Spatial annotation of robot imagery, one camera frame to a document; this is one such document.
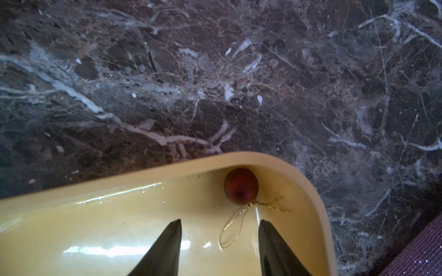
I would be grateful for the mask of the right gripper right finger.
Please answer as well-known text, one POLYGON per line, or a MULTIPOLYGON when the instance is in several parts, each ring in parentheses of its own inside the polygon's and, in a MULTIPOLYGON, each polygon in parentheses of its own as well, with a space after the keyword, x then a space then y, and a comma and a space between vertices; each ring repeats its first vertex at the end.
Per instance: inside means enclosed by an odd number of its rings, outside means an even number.
POLYGON ((311 276, 272 223, 261 220, 259 252, 262 276, 311 276))

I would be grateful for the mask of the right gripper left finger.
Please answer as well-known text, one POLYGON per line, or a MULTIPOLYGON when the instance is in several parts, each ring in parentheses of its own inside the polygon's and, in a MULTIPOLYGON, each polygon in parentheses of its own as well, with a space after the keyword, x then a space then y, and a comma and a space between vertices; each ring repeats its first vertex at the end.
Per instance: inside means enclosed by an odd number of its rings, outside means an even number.
POLYGON ((129 276, 177 276, 182 238, 181 220, 168 224, 129 276))

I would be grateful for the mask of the red ball ornament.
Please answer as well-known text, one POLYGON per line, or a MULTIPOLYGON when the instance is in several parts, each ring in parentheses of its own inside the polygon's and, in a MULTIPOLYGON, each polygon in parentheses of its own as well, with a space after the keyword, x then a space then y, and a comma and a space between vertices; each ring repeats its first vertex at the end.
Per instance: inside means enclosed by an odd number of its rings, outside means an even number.
POLYGON ((266 207, 284 214, 290 211, 276 204, 284 199, 280 196, 271 202, 260 202, 257 197, 260 184, 256 175, 249 169, 239 167, 231 170, 224 179, 224 193, 227 199, 239 206, 229 222, 221 230, 218 244, 221 249, 227 249, 237 241, 241 235, 246 215, 257 207, 266 207))

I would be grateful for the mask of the yellow plastic tray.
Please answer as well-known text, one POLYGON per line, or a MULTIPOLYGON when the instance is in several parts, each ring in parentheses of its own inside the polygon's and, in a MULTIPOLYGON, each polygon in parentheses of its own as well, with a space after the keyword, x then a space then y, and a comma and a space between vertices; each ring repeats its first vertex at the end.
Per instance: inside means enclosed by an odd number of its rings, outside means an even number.
POLYGON ((1 201, 3 276, 126 276, 169 223, 181 220, 178 274, 259 276, 259 224, 269 221, 314 276, 337 275, 325 206, 310 181, 273 156, 235 152, 1 201), (239 209, 224 193, 227 174, 258 178, 260 202, 283 196, 284 214, 257 207, 227 249, 223 227, 239 209))

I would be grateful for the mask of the purple glitter tag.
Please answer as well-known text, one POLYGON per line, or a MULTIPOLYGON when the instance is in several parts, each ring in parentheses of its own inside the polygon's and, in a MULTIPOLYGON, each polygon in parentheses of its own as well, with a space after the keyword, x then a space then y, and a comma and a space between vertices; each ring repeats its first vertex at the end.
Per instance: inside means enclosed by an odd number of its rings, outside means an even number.
POLYGON ((379 273, 381 276, 440 276, 442 274, 442 214, 418 222, 413 238, 379 273))

